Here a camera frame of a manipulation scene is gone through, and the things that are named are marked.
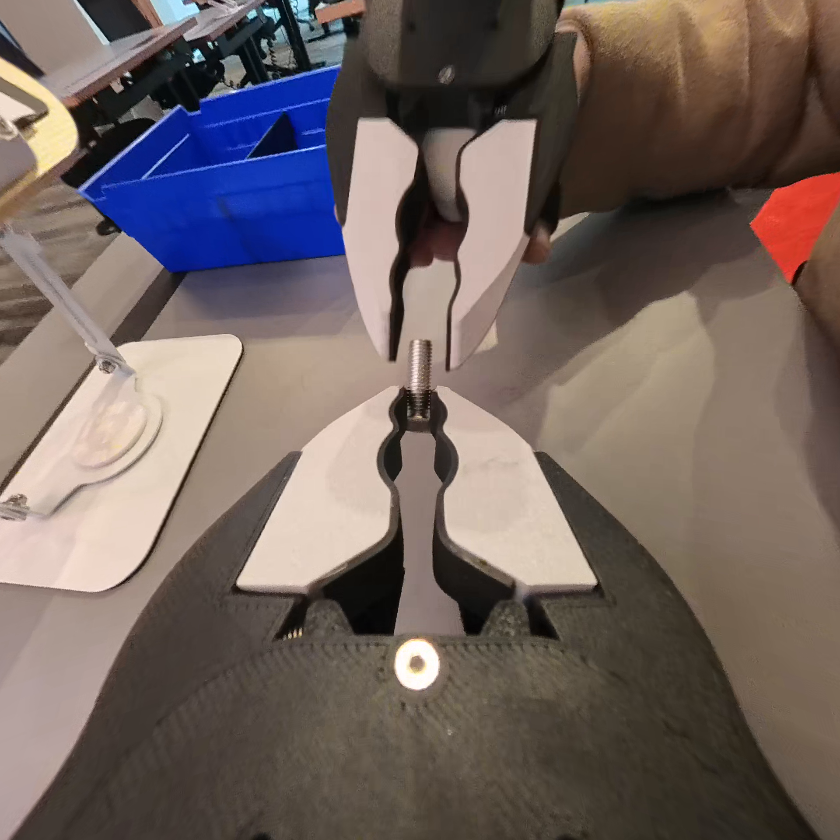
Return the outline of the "steel hex bolt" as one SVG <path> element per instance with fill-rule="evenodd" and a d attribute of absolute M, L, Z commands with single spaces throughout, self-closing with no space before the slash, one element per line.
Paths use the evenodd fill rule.
<path fill-rule="evenodd" d="M 407 352 L 406 429 L 427 433 L 433 412 L 433 342 L 412 339 Z"/>

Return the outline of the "white acrylic sheet holder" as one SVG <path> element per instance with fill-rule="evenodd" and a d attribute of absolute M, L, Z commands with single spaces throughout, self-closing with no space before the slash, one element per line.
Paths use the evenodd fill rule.
<path fill-rule="evenodd" d="M 35 116 L 29 105 L 1 92 L 1 192 L 35 168 L 35 156 L 22 134 Z"/>

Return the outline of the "person's tan coat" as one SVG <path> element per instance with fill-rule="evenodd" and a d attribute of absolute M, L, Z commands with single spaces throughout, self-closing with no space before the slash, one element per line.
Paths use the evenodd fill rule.
<path fill-rule="evenodd" d="M 809 259 L 794 280 L 805 309 L 839 348 L 839 206 L 818 236 Z"/>

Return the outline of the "wood top office desk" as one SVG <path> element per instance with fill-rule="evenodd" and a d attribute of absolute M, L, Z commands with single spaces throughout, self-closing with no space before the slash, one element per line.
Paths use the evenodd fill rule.
<path fill-rule="evenodd" d="M 196 25 L 196 16 L 148 32 L 100 45 L 93 53 L 73 60 L 40 78 L 38 83 L 67 108 L 76 107 L 106 90 L 115 81 L 183 39 Z"/>

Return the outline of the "black bin divider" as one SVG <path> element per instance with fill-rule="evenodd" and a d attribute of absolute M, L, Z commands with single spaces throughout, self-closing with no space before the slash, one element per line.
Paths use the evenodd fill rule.
<path fill-rule="evenodd" d="M 280 112 L 277 119 L 248 153 L 248 160 L 298 151 L 298 134 L 288 111 Z"/>

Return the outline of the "white document stand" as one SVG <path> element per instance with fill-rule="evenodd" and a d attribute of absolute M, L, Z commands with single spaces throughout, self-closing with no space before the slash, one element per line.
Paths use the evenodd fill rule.
<path fill-rule="evenodd" d="M 93 358 L 2 492 L 1 582 L 107 592 L 147 560 L 244 351 L 231 334 L 106 335 L 28 235 L 2 248 Z"/>

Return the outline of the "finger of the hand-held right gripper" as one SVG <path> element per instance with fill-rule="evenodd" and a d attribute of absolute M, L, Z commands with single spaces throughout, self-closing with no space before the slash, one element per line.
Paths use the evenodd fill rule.
<path fill-rule="evenodd" d="M 390 119 L 361 119 L 355 135 L 345 255 L 355 299 L 375 351 L 392 359 L 393 281 L 401 253 L 399 215 L 413 185 L 418 148 Z"/>
<path fill-rule="evenodd" d="M 458 154 L 457 196 L 467 223 L 448 310 L 449 371 L 467 362 L 487 336 L 529 242 L 536 132 L 535 119 L 501 120 Z"/>

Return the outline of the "blue plastic bin with divider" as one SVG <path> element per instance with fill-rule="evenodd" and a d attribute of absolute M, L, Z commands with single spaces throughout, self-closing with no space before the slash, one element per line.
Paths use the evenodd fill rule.
<path fill-rule="evenodd" d="M 325 145 L 339 70 L 176 107 L 79 192 L 172 272 L 341 256 Z M 300 149 L 248 160 L 284 110 Z"/>

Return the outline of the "grey desk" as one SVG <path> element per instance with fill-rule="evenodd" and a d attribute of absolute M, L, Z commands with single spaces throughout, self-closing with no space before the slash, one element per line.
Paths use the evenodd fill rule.
<path fill-rule="evenodd" d="M 780 781 L 838 838 L 838 361 L 752 210 L 724 195 L 563 224 L 549 263 L 514 280 L 498 346 L 436 377 L 660 562 Z M 140 572 L 99 595 L 2 586 L 2 838 L 183 554 L 283 456 L 402 378 L 340 258 L 176 280 L 122 235 L 75 292 L 118 343 L 231 333 L 245 351 Z"/>

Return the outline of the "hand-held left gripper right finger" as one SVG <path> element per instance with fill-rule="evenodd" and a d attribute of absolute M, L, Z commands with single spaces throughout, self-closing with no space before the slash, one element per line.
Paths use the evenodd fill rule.
<path fill-rule="evenodd" d="M 597 586 L 536 453 L 518 433 L 445 386 L 433 400 L 441 481 L 433 568 L 458 604 L 590 592 Z"/>

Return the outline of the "person's right hand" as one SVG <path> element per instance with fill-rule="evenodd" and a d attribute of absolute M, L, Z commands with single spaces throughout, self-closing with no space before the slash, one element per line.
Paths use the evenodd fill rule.
<path fill-rule="evenodd" d="M 466 223 L 450 222 L 437 215 L 430 216 L 410 248 L 411 267 L 424 268 L 436 259 L 455 261 L 466 230 Z M 551 251 L 552 233 L 545 224 L 538 223 L 522 254 L 521 262 L 539 265 L 546 261 Z"/>

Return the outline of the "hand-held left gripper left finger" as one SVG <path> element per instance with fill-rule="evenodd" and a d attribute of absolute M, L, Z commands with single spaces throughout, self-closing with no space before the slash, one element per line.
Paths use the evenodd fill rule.
<path fill-rule="evenodd" d="M 403 390 L 388 386 L 305 445 L 237 578 L 239 590 L 313 595 L 393 541 L 402 406 Z"/>

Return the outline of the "person's right forearm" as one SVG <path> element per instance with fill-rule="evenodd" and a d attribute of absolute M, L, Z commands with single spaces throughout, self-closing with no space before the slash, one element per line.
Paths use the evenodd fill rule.
<path fill-rule="evenodd" d="M 838 172 L 839 2 L 610 2 L 585 47 L 562 216 Z"/>

